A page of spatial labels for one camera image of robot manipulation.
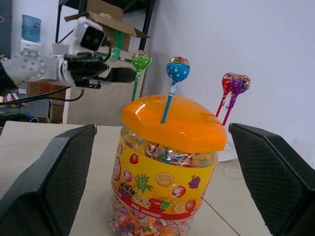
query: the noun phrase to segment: printed pineapple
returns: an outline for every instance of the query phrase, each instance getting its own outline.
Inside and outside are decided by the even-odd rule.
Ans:
[[[139,197],[142,200],[149,201],[150,198],[152,198],[152,194],[149,192],[153,189],[153,186],[148,185],[149,177],[146,176],[146,174],[137,175],[134,177],[136,180],[136,184],[134,185],[134,189],[137,191],[134,198]]]

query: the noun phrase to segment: blue lollipop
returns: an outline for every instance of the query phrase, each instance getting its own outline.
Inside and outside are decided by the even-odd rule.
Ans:
[[[175,93],[177,83],[186,79],[190,72],[189,61],[183,57],[173,57],[166,66],[166,72],[168,77],[172,79],[172,85],[171,90],[168,93],[168,99],[163,114],[162,123],[165,123],[168,109]]]

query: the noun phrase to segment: plastic jar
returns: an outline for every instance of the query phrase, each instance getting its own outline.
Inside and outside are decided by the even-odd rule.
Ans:
[[[161,124],[166,101],[148,96],[123,109],[107,212],[113,235],[187,236],[224,149],[224,127],[186,98],[173,97]]]

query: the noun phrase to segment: table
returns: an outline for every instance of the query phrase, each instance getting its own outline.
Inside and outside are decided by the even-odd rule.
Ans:
[[[18,175],[70,124],[7,122],[0,137],[0,198]],[[98,126],[91,164],[71,236],[107,236],[106,212],[120,126]],[[244,180],[230,180],[216,169],[206,202],[194,218],[191,236],[269,236]]]

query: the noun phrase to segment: yellow label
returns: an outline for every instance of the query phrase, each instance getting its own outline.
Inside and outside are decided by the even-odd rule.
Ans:
[[[112,175],[116,195],[137,211],[165,220],[194,215],[204,198],[214,165],[187,168],[135,152],[120,139]]]

